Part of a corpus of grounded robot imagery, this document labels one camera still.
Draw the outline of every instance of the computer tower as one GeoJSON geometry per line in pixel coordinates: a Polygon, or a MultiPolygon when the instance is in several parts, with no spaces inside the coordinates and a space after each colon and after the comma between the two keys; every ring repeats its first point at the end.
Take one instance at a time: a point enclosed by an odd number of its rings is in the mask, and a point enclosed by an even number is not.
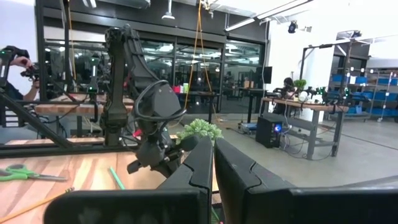
{"type": "Polygon", "coordinates": [[[282,121],[280,119],[262,118],[257,120],[256,141],[267,148],[279,147],[282,121]]]}

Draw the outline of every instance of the concrete floor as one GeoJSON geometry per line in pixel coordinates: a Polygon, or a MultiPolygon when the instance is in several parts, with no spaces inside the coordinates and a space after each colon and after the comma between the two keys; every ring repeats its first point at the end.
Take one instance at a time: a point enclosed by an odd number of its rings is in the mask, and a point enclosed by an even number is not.
{"type": "MultiPolygon", "coordinates": [[[[302,159],[307,151],[307,144],[302,145],[300,139],[289,137],[291,147],[287,151],[294,154],[289,155],[281,149],[267,149],[250,136],[226,129],[227,126],[236,127],[237,121],[241,119],[240,115],[218,117],[228,120],[218,124],[227,141],[266,169],[298,187],[398,187],[398,146],[394,134],[398,129],[397,123],[346,121],[337,157],[328,157],[331,147],[318,147],[313,158],[321,160],[308,161],[302,159]]],[[[333,138],[332,131],[320,129],[318,133],[323,133],[318,135],[323,139],[333,138]]]]}

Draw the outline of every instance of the ceiling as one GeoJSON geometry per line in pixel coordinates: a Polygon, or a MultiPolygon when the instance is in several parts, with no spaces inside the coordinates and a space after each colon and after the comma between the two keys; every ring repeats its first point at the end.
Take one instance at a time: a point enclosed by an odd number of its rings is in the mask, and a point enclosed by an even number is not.
{"type": "MultiPolygon", "coordinates": [[[[197,5],[197,0],[173,0],[192,6],[197,5]]],[[[206,0],[210,11],[221,11],[240,16],[253,17],[257,14],[270,11],[293,0],[206,0]]]]}

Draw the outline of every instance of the pencil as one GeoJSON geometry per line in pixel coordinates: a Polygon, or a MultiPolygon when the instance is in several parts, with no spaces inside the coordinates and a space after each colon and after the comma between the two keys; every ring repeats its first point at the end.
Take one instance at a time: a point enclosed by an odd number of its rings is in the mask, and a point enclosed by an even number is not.
{"type": "Polygon", "coordinates": [[[8,216],[6,216],[6,217],[4,217],[4,218],[1,218],[1,219],[0,219],[0,223],[4,223],[5,221],[8,221],[8,220],[10,220],[10,219],[12,219],[12,218],[15,218],[15,217],[17,217],[17,216],[19,216],[19,215],[22,215],[23,213],[28,212],[28,211],[30,211],[30,210],[32,210],[32,209],[34,209],[34,208],[37,208],[37,207],[39,207],[39,206],[41,206],[41,205],[43,205],[43,204],[45,204],[45,203],[47,203],[47,202],[50,202],[50,201],[56,199],[57,197],[59,197],[59,196],[65,194],[65,193],[74,191],[74,189],[75,189],[74,187],[68,188],[68,189],[65,190],[65,192],[62,192],[62,193],[60,193],[60,194],[58,194],[58,195],[56,195],[56,196],[48,197],[48,198],[46,198],[46,199],[44,199],[44,200],[41,200],[41,201],[39,201],[39,202],[37,202],[37,203],[35,203],[35,204],[33,204],[33,205],[27,207],[27,208],[24,208],[24,209],[22,209],[22,210],[19,210],[19,211],[16,212],[16,213],[13,213],[13,214],[10,214],[10,215],[8,215],[8,216]]]}
{"type": "Polygon", "coordinates": [[[113,170],[112,167],[110,167],[109,170],[111,171],[112,176],[113,176],[114,180],[116,181],[116,183],[118,184],[119,188],[120,188],[121,190],[124,190],[124,189],[125,189],[125,188],[124,188],[124,185],[123,185],[123,183],[121,182],[121,180],[119,179],[119,177],[118,177],[118,175],[116,174],[116,172],[113,170]]]}

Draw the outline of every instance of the person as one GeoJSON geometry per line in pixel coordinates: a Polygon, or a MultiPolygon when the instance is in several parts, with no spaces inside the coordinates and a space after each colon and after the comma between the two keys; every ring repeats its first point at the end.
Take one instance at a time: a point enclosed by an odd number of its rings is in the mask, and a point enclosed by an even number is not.
{"type": "MultiPolygon", "coordinates": [[[[28,58],[18,57],[10,63],[10,66],[29,68],[32,66],[32,62],[28,58]]],[[[33,81],[32,88],[26,95],[20,93],[11,83],[7,82],[6,84],[6,94],[14,100],[33,101],[38,91],[39,81],[33,81]]],[[[11,140],[37,139],[37,131],[29,128],[28,126],[20,128],[4,128],[0,126],[0,144],[5,144],[11,140]]]]}
{"type": "MultiPolygon", "coordinates": [[[[294,88],[294,83],[292,78],[287,77],[284,80],[284,87],[282,90],[282,97],[283,99],[286,100],[291,100],[294,97],[294,93],[295,93],[295,88],[294,88]]],[[[282,104],[282,103],[277,103],[273,113],[275,114],[284,114],[286,112],[286,114],[288,113],[286,111],[286,105],[282,104]]]]}

